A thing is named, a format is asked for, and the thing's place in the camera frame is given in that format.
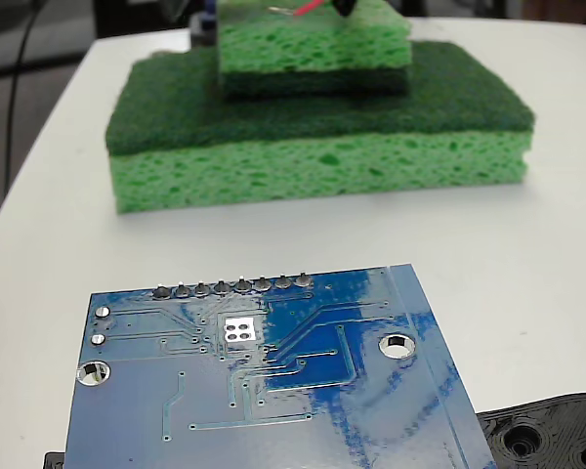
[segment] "blue circuit board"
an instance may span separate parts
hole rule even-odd
[[[64,467],[496,466],[397,266],[92,295]]]

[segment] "small green sponge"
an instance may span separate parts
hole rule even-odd
[[[136,64],[106,133],[118,210],[519,182],[531,111],[453,44],[413,56],[405,97],[240,103],[214,49]]]
[[[278,10],[305,0],[279,0]],[[218,2],[222,84],[232,96],[403,90],[410,24],[386,0],[358,0],[341,17],[330,2],[302,17],[271,0]]]

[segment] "green sponge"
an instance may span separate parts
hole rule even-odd
[[[405,97],[242,103],[214,49],[136,64],[106,133],[118,210],[519,182],[531,111],[455,45],[413,55]]]
[[[279,0],[296,9],[306,0]],[[273,1],[218,2],[220,73],[227,94],[277,96],[401,92],[411,63],[410,25],[385,0],[358,0],[341,17],[325,3],[302,17]]]

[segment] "dark green scouring pad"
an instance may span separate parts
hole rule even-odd
[[[136,64],[106,133],[118,210],[519,182],[532,112],[453,44],[413,56],[407,96],[237,103],[215,49]]]
[[[403,68],[412,60],[410,24],[387,1],[358,0],[347,18],[330,2],[302,17],[279,13],[304,3],[218,2],[220,73],[228,96],[403,91]]]

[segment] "light green sponge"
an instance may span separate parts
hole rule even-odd
[[[242,103],[214,49],[136,64],[106,133],[118,210],[519,182],[531,111],[453,44],[413,56],[405,97]]]
[[[308,0],[278,0],[294,10]],[[218,2],[218,47],[228,95],[401,92],[411,63],[408,21],[386,0],[358,0],[341,17],[328,1],[295,17],[271,0]]]

